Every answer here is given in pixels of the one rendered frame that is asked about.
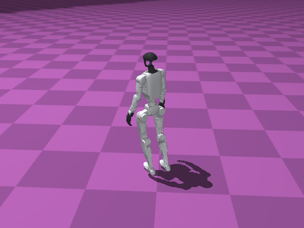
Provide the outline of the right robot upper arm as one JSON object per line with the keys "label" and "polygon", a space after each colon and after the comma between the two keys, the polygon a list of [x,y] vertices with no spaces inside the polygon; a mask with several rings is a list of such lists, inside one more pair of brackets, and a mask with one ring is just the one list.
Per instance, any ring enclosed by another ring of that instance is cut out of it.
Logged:
{"label": "right robot upper arm", "polygon": [[161,87],[161,90],[165,90],[166,89],[166,79],[165,79],[165,75],[166,75],[166,71],[163,70],[163,69],[160,69],[159,70],[161,71],[161,74],[162,74],[162,87]]}

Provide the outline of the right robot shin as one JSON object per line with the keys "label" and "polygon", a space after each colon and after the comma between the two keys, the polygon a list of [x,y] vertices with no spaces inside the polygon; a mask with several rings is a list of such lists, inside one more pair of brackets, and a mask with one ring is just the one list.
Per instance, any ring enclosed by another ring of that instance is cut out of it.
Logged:
{"label": "right robot shin", "polygon": [[164,161],[164,165],[166,165],[166,163],[168,164],[168,157],[167,157],[167,142],[166,142],[166,136],[165,134],[163,133],[164,135],[164,141],[163,142],[159,142],[158,141],[158,144],[159,144],[159,148],[160,148],[160,152],[162,154],[162,157],[163,157],[163,161]]}

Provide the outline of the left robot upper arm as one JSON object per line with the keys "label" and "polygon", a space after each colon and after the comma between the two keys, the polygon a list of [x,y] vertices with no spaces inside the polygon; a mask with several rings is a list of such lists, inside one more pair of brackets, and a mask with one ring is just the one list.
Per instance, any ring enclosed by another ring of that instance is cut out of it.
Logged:
{"label": "left robot upper arm", "polygon": [[146,75],[139,75],[136,78],[136,94],[137,95],[137,101],[140,101],[142,99],[142,91],[143,91],[143,84],[146,81]]}

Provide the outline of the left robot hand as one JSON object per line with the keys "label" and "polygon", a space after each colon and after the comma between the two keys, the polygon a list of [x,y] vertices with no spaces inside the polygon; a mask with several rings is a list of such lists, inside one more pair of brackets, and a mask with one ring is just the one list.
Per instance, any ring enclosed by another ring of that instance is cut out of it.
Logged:
{"label": "left robot hand", "polygon": [[129,113],[128,113],[127,116],[126,116],[126,121],[127,121],[127,123],[128,123],[130,126],[132,126],[132,125],[130,124],[130,121],[131,121],[131,117],[133,117],[133,114],[134,114],[134,113],[131,113],[131,114],[129,115]]}

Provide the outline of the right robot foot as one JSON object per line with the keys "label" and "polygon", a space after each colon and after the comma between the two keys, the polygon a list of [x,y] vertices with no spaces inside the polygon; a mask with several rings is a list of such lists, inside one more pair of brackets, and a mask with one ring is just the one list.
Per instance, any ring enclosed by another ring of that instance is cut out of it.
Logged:
{"label": "right robot foot", "polygon": [[166,170],[166,171],[170,171],[170,165],[166,163],[166,165],[164,165],[164,161],[160,160],[160,165]]}

